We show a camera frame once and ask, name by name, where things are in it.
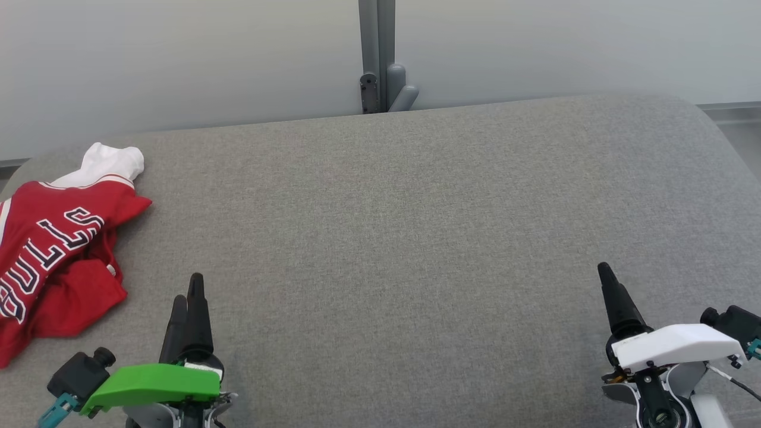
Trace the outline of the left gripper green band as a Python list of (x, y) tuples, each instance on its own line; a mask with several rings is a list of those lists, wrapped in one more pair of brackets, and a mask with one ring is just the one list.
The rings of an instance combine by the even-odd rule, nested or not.
[(213, 352), (204, 278), (193, 273), (187, 298), (173, 300), (160, 363), (117, 369), (80, 414), (92, 419), (119, 407), (128, 427), (222, 427), (218, 418), (238, 395), (222, 390), (225, 366)]

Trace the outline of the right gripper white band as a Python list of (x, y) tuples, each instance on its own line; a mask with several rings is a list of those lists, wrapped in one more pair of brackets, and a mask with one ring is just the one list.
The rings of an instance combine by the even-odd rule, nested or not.
[(714, 395), (696, 386), (713, 360), (730, 358), (740, 368), (747, 357), (740, 343), (704, 323), (679, 323), (652, 331), (609, 263), (597, 266), (607, 319), (615, 343), (606, 348), (612, 371), (603, 394), (635, 408), (635, 427), (731, 427)]

